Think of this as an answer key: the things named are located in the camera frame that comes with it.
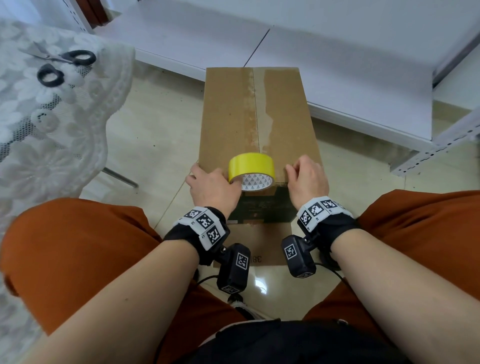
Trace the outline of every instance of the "orange pants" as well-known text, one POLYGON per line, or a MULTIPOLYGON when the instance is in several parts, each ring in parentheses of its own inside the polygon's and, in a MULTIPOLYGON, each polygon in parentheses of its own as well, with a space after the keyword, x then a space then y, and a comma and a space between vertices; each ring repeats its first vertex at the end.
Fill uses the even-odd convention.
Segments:
MULTIPOLYGON (((480 191, 396 190, 360 217, 366 231, 477 299, 479 221, 480 191)), ((13 222, 2 242, 0 268, 12 294, 22 298, 50 334, 160 242, 138 207, 62 198, 36 206, 13 222)), ((343 283, 304 319, 336 318, 382 334, 343 283)), ((171 363, 222 327, 240 321, 244 318, 236 310, 192 286, 167 331, 158 362, 171 363)))

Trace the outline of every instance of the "white lace tablecloth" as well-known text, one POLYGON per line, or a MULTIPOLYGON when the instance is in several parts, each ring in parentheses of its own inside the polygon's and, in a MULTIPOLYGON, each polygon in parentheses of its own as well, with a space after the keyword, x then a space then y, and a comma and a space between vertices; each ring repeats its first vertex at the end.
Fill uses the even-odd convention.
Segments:
MULTIPOLYGON (((134 52, 86 33, 0 19, 0 240, 23 211, 54 198, 78 197, 105 167, 105 126, 130 90, 134 52), (90 50, 97 61, 52 62, 65 83, 48 88, 36 78, 48 62, 20 51, 32 42, 51 54, 90 50)), ((12 363, 40 333, 1 279, 0 363, 12 363)))

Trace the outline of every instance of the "packing tape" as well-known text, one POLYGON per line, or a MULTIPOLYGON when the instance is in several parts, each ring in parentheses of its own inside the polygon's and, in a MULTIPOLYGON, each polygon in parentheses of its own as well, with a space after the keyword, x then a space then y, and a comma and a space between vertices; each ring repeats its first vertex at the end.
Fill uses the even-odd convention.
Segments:
POLYGON ((243 191, 260 191, 275 181, 273 159, 262 153, 243 153, 228 163, 228 181, 242 177, 243 191))

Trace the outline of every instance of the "chair leg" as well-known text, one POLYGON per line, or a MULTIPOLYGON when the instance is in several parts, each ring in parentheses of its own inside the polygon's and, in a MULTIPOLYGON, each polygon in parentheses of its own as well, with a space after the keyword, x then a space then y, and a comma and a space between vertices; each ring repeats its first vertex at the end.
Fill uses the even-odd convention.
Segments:
POLYGON ((127 177, 123 177, 121 174, 116 173, 115 171, 111 170, 110 168, 103 168, 102 172, 108 174, 109 176, 112 176, 113 178, 116 178, 117 180, 120 180, 126 184, 129 184, 133 188, 138 188, 138 183, 135 183, 132 180, 129 180, 127 177))

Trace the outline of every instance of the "black scissor handle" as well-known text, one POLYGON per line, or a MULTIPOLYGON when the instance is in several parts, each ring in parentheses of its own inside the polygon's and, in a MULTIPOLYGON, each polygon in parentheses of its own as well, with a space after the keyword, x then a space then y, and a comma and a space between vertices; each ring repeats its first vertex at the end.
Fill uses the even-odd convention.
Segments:
POLYGON ((60 86, 62 83, 65 82, 64 74, 62 71, 57 70, 53 67, 50 63, 44 64, 38 72, 36 73, 36 77, 38 81, 45 87, 57 87, 60 86), (49 74, 56 75, 57 78, 51 81, 45 81, 45 76, 49 74))
POLYGON ((64 60, 72 62, 75 66, 90 66, 96 61, 94 52, 86 49, 71 50, 60 55, 64 60), (78 58, 78 56, 88 56, 87 58, 78 58))

